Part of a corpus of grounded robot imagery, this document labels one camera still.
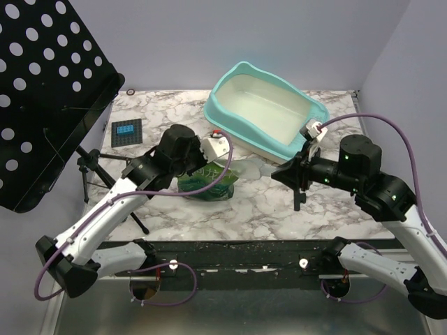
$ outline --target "litter box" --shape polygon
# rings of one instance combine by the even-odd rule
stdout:
[[[246,61],[219,80],[203,110],[234,142],[276,163],[301,150],[305,139],[300,129],[307,121],[329,120],[324,105]]]

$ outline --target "gray wall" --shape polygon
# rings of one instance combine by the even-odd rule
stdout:
[[[82,142],[85,149],[99,147],[106,110]],[[55,236],[81,217],[84,207],[81,174],[73,155],[53,190],[34,210],[16,214],[0,207],[0,333],[39,334],[46,302],[34,299],[33,288],[42,268],[34,244],[43,235]],[[46,276],[41,294],[50,293],[54,281]]]
[[[408,135],[425,212],[447,239],[447,1],[412,0],[360,92],[362,112],[390,117]],[[412,183],[408,155],[393,129],[367,121],[387,171]]]
[[[302,89],[358,89],[408,2],[71,0],[134,89],[209,89],[241,60]]]

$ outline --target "cable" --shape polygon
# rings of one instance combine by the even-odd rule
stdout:
[[[233,145],[231,143],[230,135],[225,133],[224,131],[219,131],[220,134],[222,134],[227,140],[228,144],[230,145],[230,150],[228,151],[228,160],[226,161],[225,166],[223,167],[223,170],[221,174],[209,185],[206,185],[205,187],[199,188],[198,190],[189,191],[189,192],[161,192],[161,191],[134,191],[134,192],[128,192],[128,193],[122,193],[120,195],[117,195],[116,197],[110,199],[109,202],[106,202],[102,206],[100,206],[96,211],[94,211],[88,218],[85,219],[83,223],[80,224],[80,226],[73,232],[73,234],[65,241],[60,248],[58,248],[50,257],[50,259],[43,265],[42,269],[40,270],[36,282],[34,284],[34,297],[40,301],[44,302],[46,300],[49,300],[53,297],[56,297],[59,293],[61,293],[63,290],[59,290],[49,296],[42,297],[39,294],[39,286],[41,285],[41,281],[43,276],[45,275],[45,272],[50,268],[50,265],[53,263],[53,261],[59,256],[62,251],[69,245],[69,241],[73,241],[80,232],[84,230],[85,227],[87,227],[91,221],[96,218],[104,209],[108,208],[110,204],[114,204],[116,201],[121,200],[122,198],[127,198],[132,195],[163,195],[163,196],[172,196],[172,197],[189,197],[192,195],[197,195],[199,193],[208,191],[210,188],[217,185],[227,173],[230,164],[231,159],[233,158]]]
[[[368,244],[366,242],[357,242],[356,244],[358,246],[366,246],[366,247],[376,251],[377,254],[382,256],[382,254],[376,248],[374,248],[371,244]],[[376,300],[376,299],[380,298],[385,293],[385,291],[387,290],[388,286],[384,285],[381,288],[381,290],[379,291],[379,293],[377,293],[373,297],[370,297],[370,298],[367,298],[367,299],[363,299],[363,300],[347,300],[347,299],[343,299],[343,298],[333,297],[332,295],[329,294],[329,292],[328,292],[329,291],[328,283],[324,279],[321,280],[320,288],[323,291],[323,293],[326,296],[326,298],[334,300],[335,302],[344,302],[345,304],[366,304],[367,302],[372,302],[373,300]]]
[[[131,274],[138,274],[141,272],[146,272],[146,271],[152,271],[155,269],[160,269],[161,267],[168,267],[169,265],[173,265],[172,263],[163,263],[163,264],[158,264],[155,265],[153,267],[147,267],[146,269],[138,269],[138,270],[133,270],[133,271],[129,271]],[[133,301],[137,301],[141,303],[141,306],[143,305],[151,305],[151,306],[165,306],[165,307],[172,307],[172,306],[179,306],[181,304],[184,304],[185,302],[189,301],[197,292],[197,276],[196,273],[194,272],[193,268],[190,267],[188,264],[184,264],[184,263],[180,263],[177,262],[175,263],[175,265],[179,265],[181,267],[186,267],[189,272],[191,272],[192,276],[193,276],[193,280],[194,280],[194,284],[193,284],[193,289],[191,291],[191,293],[189,293],[188,297],[184,298],[183,300],[177,301],[177,302],[150,302],[149,300],[139,300],[135,297],[135,295],[133,294],[132,288],[129,286],[129,292],[132,295],[132,300]]]
[[[428,220],[424,214],[423,205],[422,205],[422,197],[420,195],[418,172],[416,170],[416,160],[414,158],[414,152],[413,152],[413,149],[411,148],[410,141],[408,140],[408,137],[404,134],[402,129],[399,128],[399,126],[397,124],[395,124],[393,121],[391,121],[388,118],[383,117],[381,115],[377,115],[377,114],[342,115],[340,117],[335,117],[334,119],[331,119],[331,120],[325,122],[318,128],[319,128],[319,130],[321,130],[322,128],[327,127],[330,124],[333,124],[335,122],[338,122],[338,121],[341,121],[344,119],[350,119],[351,117],[359,117],[359,118],[360,117],[371,117],[373,119],[382,120],[382,121],[386,122],[387,124],[389,124],[390,126],[392,126],[397,131],[397,133],[400,135],[400,137],[402,138],[402,140],[405,143],[405,147],[406,147],[406,150],[408,151],[408,155],[410,156],[411,172],[413,175],[414,191],[416,194],[416,208],[418,209],[420,219],[422,221],[422,224],[424,225],[425,230],[427,230],[427,235],[432,238],[434,245],[439,249],[441,254],[447,259],[447,249],[444,248],[441,241],[439,241],[437,233],[430,227],[430,224],[428,223]]]

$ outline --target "black tripod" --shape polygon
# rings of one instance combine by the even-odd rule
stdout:
[[[110,189],[113,185],[115,185],[115,180],[112,178],[112,176],[110,176],[107,171],[105,171],[103,167],[99,165],[99,157],[126,161],[126,164],[129,164],[129,162],[131,161],[131,159],[127,157],[101,154],[99,150],[96,149],[93,149],[90,152],[86,152],[81,146],[76,149],[76,152],[80,156],[77,164],[79,165],[79,171],[81,171],[82,173],[82,185],[84,186],[84,202],[86,204],[89,202],[89,194],[87,192],[87,173],[89,170],[94,171],[107,186],[107,188]],[[135,213],[131,213],[131,217],[140,226],[142,232],[148,235],[149,229],[147,229],[145,225],[142,224]]]

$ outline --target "marble table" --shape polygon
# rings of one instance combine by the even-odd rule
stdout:
[[[203,105],[210,91],[140,91],[133,96],[121,92],[116,97],[101,148],[104,154],[136,157],[158,143],[161,134],[171,124],[184,124],[199,136],[214,127],[203,116]],[[346,91],[306,91],[330,111],[330,116],[354,113],[351,95]],[[110,147],[111,123],[127,119],[142,119],[143,143],[127,147]],[[322,157],[337,160],[339,141],[346,135],[362,133],[357,119],[347,119],[330,126],[323,141]],[[235,145],[234,157],[257,156]],[[101,165],[119,178],[125,162],[101,159]],[[97,176],[94,182],[101,184]],[[174,180],[170,190],[177,190]],[[90,209],[107,190],[89,188]],[[135,211],[150,229],[145,236],[129,217],[109,240],[132,240],[144,237],[162,240],[262,240],[262,239],[350,239],[393,238],[393,236],[362,213],[353,198],[344,191],[323,185],[312,185],[307,203],[299,212],[293,211],[293,193],[287,187],[267,177],[256,181],[238,180],[235,194],[223,202],[201,202],[184,198],[154,197]]]

